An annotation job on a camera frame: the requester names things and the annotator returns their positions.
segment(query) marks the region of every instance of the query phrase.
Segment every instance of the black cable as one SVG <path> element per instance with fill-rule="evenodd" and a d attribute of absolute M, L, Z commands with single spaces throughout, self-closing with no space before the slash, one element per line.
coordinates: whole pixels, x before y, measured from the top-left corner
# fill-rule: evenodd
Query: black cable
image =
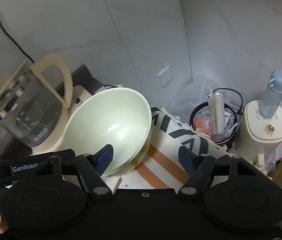
<path fill-rule="evenodd" d="M 34 60 L 20 47 L 20 45 L 11 37 L 11 35 L 9 33 L 7 33 L 7 31 L 4 29 L 1 20 L 0 20 L 0 27 L 3 30 L 4 34 L 7 35 L 9 37 L 10 40 L 12 40 L 12 42 L 18 47 L 18 49 L 20 49 L 20 51 L 29 59 L 31 60 L 32 63 L 34 63 Z"/>
<path fill-rule="evenodd" d="M 242 103 L 241 103 L 241 106 L 240 106 L 240 108 L 239 108 L 237 114 L 241 114 L 241 110 L 242 110 L 242 108 L 243 108 L 243 97 L 242 97 L 242 95 L 241 95 L 237 90 L 234 90 L 234 89 L 232 89 L 232 88 L 217 88 L 217 89 L 215 89 L 215 90 L 213 91 L 213 93 L 214 93 L 215 91 L 221 90 L 221 89 L 230 90 L 230 91 L 233 91 L 233 92 L 236 92 L 237 94 L 239 94 L 239 96 L 241 97 L 241 102 L 242 102 Z"/>

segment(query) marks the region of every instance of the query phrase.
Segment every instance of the white wall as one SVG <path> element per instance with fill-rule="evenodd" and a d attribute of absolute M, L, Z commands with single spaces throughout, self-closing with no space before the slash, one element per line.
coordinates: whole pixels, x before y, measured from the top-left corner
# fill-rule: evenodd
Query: white wall
<path fill-rule="evenodd" d="M 282 0 L 180 3 L 193 83 L 177 96 L 170 112 L 188 122 L 191 102 L 206 101 L 211 86 L 236 89 L 248 102 L 261 99 L 272 71 L 282 70 Z M 231 97 L 239 103 L 235 94 Z"/>
<path fill-rule="evenodd" d="M 6 30 L 34 59 L 57 51 L 73 72 L 86 64 L 103 83 L 123 84 L 166 107 L 192 81 L 179 0 L 0 0 Z M 24 59 L 0 30 L 0 76 Z M 166 66 L 173 80 L 163 88 Z M 46 75 L 58 85 L 53 70 Z M 0 153 L 11 139 L 2 134 Z"/>

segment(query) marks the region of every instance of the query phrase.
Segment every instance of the kettle handle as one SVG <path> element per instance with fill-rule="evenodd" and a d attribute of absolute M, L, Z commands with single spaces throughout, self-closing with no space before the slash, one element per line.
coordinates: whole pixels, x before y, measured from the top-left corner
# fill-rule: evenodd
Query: kettle handle
<path fill-rule="evenodd" d="M 50 83 L 42 76 L 42 71 L 47 67 L 54 66 L 61 73 L 64 83 L 64 99 L 50 85 Z M 73 93 L 73 83 L 70 70 L 64 60 L 58 54 L 49 52 L 43 58 L 36 61 L 31 66 L 32 73 L 58 98 L 66 109 L 69 109 Z"/>

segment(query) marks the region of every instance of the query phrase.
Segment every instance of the small appliance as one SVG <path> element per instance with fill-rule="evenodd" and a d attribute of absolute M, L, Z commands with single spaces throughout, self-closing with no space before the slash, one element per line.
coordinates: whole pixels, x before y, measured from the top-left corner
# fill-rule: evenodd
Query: small appliance
<path fill-rule="evenodd" d="M 282 108 L 279 106 L 272 118 L 265 119 L 259 113 L 261 102 L 255 100 L 246 105 L 235 140 L 236 154 L 258 165 L 263 165 L 282 141 Z"/>
<path fill-rule="evenodd" d="M 64 98 L 41 74 L 49 66 L 62 75 Z M 0 125 L 32 148 L 33 154 L 53 151 L 68 122 L 72 96 L 70 70 L 56 53 L 35 64 L 25 60 L 0 80 Z"/>

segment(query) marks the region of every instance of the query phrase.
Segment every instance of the gold knob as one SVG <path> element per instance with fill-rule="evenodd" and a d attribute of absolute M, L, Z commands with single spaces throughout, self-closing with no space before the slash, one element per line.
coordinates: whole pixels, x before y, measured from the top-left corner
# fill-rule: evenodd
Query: gold knob
<path fill-rule="evenodd" d="M 274 133 L 274 130 L 275 130 L 275 127 L 273 124 L 268 124 L 267 127 L 265 128 L 266 132 L 268 134 L 273 134 Z"/>

